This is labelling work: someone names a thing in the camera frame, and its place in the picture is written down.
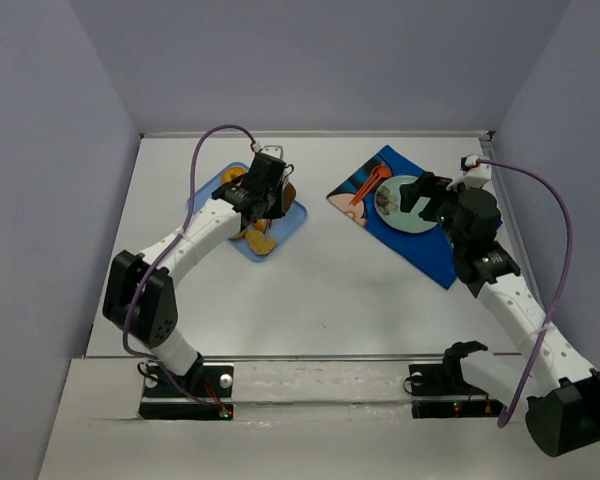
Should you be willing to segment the dark brown croissant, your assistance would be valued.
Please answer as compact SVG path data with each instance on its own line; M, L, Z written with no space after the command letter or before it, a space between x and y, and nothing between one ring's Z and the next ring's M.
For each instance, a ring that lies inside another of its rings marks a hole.
M288 210L296 198L296 189L292 183L287 183L283 190L283 207Z

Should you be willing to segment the metal kitchen tongs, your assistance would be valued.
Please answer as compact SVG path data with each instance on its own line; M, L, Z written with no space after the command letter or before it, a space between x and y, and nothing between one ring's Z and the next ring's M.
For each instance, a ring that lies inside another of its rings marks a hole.
M289 177L294 172L294 169L295 169L295 166L293 164L291 164L291 163L287 164L285 166L282 179L286 178L289 181ZM276 219L269 218L268 220L270 221L269 228L267 230L265 230L263 233L269 237L270 233L271 233L271 229L272 229L272 224Z

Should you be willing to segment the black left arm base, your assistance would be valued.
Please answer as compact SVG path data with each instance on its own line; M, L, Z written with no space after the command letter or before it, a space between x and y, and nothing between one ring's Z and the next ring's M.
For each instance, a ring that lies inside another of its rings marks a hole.
M235 407L233 363L210 362L190 394L181 393L155 362L139 362L143 377L138 416L144 420L231 421Z

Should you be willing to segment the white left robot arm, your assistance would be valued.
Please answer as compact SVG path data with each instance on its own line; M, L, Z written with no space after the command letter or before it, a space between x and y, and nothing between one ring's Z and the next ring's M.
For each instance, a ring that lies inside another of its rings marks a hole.
M246 173L221 184L184 225L139 253L123 250L112 259L102 315L123 333L134 355L135 338L182 394L191 397L203 377L203 356L177 328L176 287L213 249L259 220L286 215L295 199L289 183L294 166L264 152Z

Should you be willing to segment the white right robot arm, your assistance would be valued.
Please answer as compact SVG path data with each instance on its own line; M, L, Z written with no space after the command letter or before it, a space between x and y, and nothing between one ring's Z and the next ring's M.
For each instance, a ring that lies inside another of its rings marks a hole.
M425 172L401 185L400 209L441 227L458 279L526 360L522 372L507 372L472 354L462 368L464 379L502 404L499 427L524 401L531 438L544 454L558 457L600 442L600 371L569 345L497 241L501 212L484 188L489 180L472 174L452 180Z

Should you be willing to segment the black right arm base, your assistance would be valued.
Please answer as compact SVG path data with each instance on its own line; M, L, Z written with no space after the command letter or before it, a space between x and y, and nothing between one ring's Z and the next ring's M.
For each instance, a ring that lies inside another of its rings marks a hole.
M495 418L501 402L467 383L461 361L488 348L478 341L456 342L439 360L409 366L402 387L412 399L414 419Z

